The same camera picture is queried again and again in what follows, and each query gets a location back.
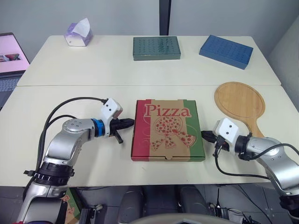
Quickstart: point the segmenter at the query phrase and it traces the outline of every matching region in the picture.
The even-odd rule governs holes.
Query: white wall
[[[85,17],[94,34],[159,35],[159,0],[0,0],[0,16],[0,33],[13,32],[30,61]]]
[[[270,53],[269,64],[299,111],[299,16]]]
[[[172,0],[170,35],[249,35],[267,57],[299,14],[299,0]]]

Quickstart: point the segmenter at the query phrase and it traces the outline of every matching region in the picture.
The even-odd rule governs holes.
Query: laptop screen
[[[24,72],[29,61],[13,33],[0,34],[0,76]]]

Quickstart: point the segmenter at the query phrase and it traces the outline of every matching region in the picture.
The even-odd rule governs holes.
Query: pizza text
[[[151,115],[156,116],[182,116],[190,118],[191,114],[188,108],[160,108],[160,105],[145,104],[145,117],[150,117]]]

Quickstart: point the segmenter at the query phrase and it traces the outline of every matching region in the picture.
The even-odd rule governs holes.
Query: white table
[[[94,36],[87,47],[69,47],[50,36],[18,86],[32,85],[280,85],[249,36],[224,38],[253,47],[245,70],[199,55],[207,36],[178,36],[180,60],[133,61],[134,36]]]
[[[299,148],[299,114],[283,88],[253,86],[264,98],[266,110],[257,123],[265,136],[276,138]],[[225,117],[214,102],[216,85],[210,86],[31,86],[17,87],[0,112],[0,185],[24,186],[29,178],[25,169],[34,169],[38,140],[44,122],[52,109],[62,101],[79,96],[112,97],[123,106],[120,118],[134,118],[137,99],[195,99],[201,130],[212,130],[216,121]],[[98,118],[101,104],[90,100],[63,106],[56,115],[72,114],[78,118]],[[53,124],[46,146],[61,130],[63,120]],[[243,134],[248,130],[239,121]],[[133,128],[119,131],[124,139],[98,138],[83,145],[71,186],[109,186],[146,184],[204,184],[263,182],[252,177],[221,174],[215,166],[213,145],[204,141],[203,162],[133,162],[130,158]],[[290,149],[287,154],[296,162],[299,157]],[[255,161],[241,161],[222,152],[220,166],[228,172],[265,175]]]

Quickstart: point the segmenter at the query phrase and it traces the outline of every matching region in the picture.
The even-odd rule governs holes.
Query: wooden pizza peel
[[[246,124],[253,136],[264,137],[256,120],[264,113],[265,102],[255,89],[244,83],[224,83],[217,88],[214,99],[223,113]]]

